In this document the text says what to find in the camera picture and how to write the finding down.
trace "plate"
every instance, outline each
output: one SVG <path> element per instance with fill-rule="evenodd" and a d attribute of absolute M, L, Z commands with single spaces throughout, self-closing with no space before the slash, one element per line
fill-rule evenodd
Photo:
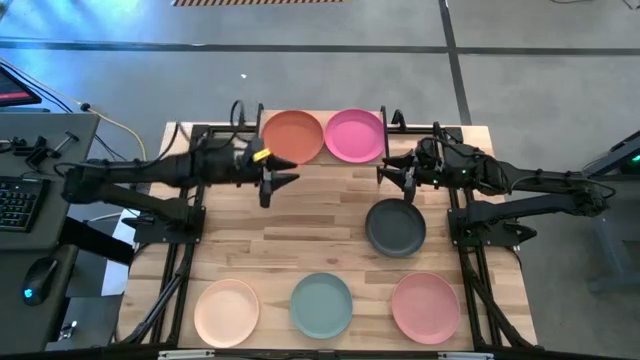
<path fill-rule="evenodd" d="M 446 341 L 460 323 L 460 304 L 451 285 L 425 272 L 400 280 L 391 297 L 391 312 L 405 335 L 427 345 Z"/>
<path fill-rule="evenodd" d="M 371 161 L 384 150 L 382 121 L 362 109 L 343 110 L 333 115 L 324 138 L 333 155 L 350 163 Z"/>
<path fill-rule="evenodd" d="M 420 211 L 400 199 L 386 199 L 373 205 L 365 222 L 367 238 L 379 252 L 395 257 L 418 251 L 427 234 Z"/>
<path fill-rule="evenodd" d="M 260 306 L 255 292 L 239 280 L 220 280 L 198 298 L 196 331 L 207 344 L 227 348 L 243 342 L 258 323 Z"/>
<path fill-rule="evenodd" d="M 328 339 L 349 325 L 353 299 L 339 277 L 315 273 L 296 285 L 289 311 L 293 323 L 303 334 L 314 339 Z"/>
<path fill-rule="evenodd" d="M 298 165 L 313 159 L 324 143 L 322 125 L 311 114 L 287 110 L 272 116 L 262 129 L 265 146 Z"/>

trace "yellow tag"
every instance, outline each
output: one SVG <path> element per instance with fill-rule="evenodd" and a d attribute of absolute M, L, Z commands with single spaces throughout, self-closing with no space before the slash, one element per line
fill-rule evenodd
<path fill-rule="evenodd" d="M 269 155 L 271 155 L 271 150 L 269 149 L 260 150 L 257 153 L 253 154 L 253 162 L 258 162 Z"/>

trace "yellow cable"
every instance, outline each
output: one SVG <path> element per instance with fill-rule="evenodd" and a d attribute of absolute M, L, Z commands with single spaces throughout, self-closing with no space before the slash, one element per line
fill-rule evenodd
<path fill-rule="evenodd" d="M 42 81 L 40 81 L 40 80 L 34 78 L 33 76 L 27 74 L 26 72 L 24 72 L 19 67 L 15 66 L 9 60 L 7 60 L 7 59 L 5 59 L 3 57 L 0 57 L 0 61 L 5 63 L 5 65 L 11 67 L 11 69 L 13 69 L 14 71 L 19 72 L 21 75 L 27 77 L 31 81 L 33 81 L 33 82 L 39 84 L 40 86 L 44 87 L 45 89 L 47 89 L 47 90 L 49 90 L 51 92 L 54 92 L 54 93 L 64 97 L 65 99 L 68 99 L 71 102 L 74 102 L 78 107 L 82 106 L 83 102 L 81 102 L 81 101 L 79 101 L 77 99 L 74 99 L 73 97 L 71 97 L 71 96 L 69 96 L 67 94 L 61 93 L 60 91 L 48 86 L 47 84 L 43 83 Z M 136 140 L 138 141 L 138 144 L 140 145 L 140 150 L 142 151 L 142 160 L 143 161 L 147 161 L 147 151 L 144 148 L 144 143 L 142 142 L 142 139 L 140 138 L 140 136 L 138 136 L 138 134 L 135 131 L 131 130 L 126 125 L 123 125 L 123 124 L 121 124 L 121 123 L 119 123 L 119 122 L 117 122 L 115 120 L 109 119 L 108 117 L 102 115 L 101 113 L 99 113 L 99 112 L 97 112 L 97 111 L 95 111 L 95 110 L 93 110 L 91 108 L 87 109 L 87 111 L 90 112 L 90 113 L 93 113 L 95 115 L 98 115 L 104 121 L 106 121 L 106 122 L 108 122 L 110 124 L 113 124 L 113 125 L 115 125 L 115 126 L 117 126 L 119 128 L 122 128 L 122 129 L 128 131 L 129 133 L 131 133 L 131 135 L 133 135 L 136 138 Z"/>

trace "keyboard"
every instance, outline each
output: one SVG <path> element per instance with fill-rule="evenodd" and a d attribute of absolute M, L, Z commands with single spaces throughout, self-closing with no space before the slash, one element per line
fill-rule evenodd
<path fill-rule="evenodd" d="M 50 180 L 0 176 L 0 231 L 29 232 Z"/>

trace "white cable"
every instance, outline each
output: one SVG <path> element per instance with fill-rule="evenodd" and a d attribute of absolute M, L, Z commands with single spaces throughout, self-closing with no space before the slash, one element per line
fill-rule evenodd
<path fill-rule="evenodd" d="M 112 218 L 120 215 L 122 215 L 122 212 L 98 216 L 97 218 L 93 218 L 89 221 L 100 221 L 100 220 L 104 220 L 104 219 L 108 219 L 108 218 Z"/>
<path fill-rule="evenodd" d="M 0 61 L 2 61 L 4 63 L 4 65 L 9 66 L 14 71 L 19 72 L 20 74 L 22 74 L 23 76 L 29 78 L 31 81 L 39 84 L 43 88 L 45 88 L 45 89 L 47 89 L 47 90 L 49 90 L 51 92 L 54 92 L 54 93 L 60 95 L 61 97 L 63 97 L 65 99 L 75 103 L 78 107 L 81 107 L 82 104 L 84 104 L 83 102 L 81 102 L 81 101 L 79 101 L 79 100 L 77 100 L 77 99 L 75 99 L 75 98 L 73 98 L 73 97 L 71 97 L 71 96 L 69 96 L 67 94 L 61 93 L 60 91 L 48 86 L 47 84 L 43 83 L 42 81 L 40 81 L 40 80 L 34 78 L 33 76 L 27 74 L 22 69 L 20 69 L 19 67 L 17 67 L 13 63 L 11 63 L 9 60 L 5 59 L 4 57 L 0 57 Z M 99 113 L 99 112 L 97 112 L 97 111 L 95 111 L 95 110 L 93 110 L 91 108 L 87 109 L 86 111 L 88 111 L 88 112 L 90 112 L 92 114 L 98 115 L 104 121 L 106 121 L 106 122 L 108 122 L 110 124 L 113 124 L 113 125 L 121 128 L 121 129 L 124 129 L 124 130 L 128 131 L 129 133 L 131 133 L 131 135 L 133 135 L 136 138 L 136 140 L 138 141 L 138 144 L 140 145 L 140 151 L 142 152 L 142 160 L 143 161 L 147 161 L 147 151 L 144 148 L 144 143 L 142 142 L 142 139 L 140 138 L 140 136 L 138 136 L 138 134 L 135 131 L 131 130 L 127 126 L 125 126 L 125 125 L 123 125 L 123 124 L 121 124 L 121 123 L 119 123 L 119 122 L 117 122 L 115 120 L 109 119 L 108 117 L 102 115 L 101 113 Z"/>

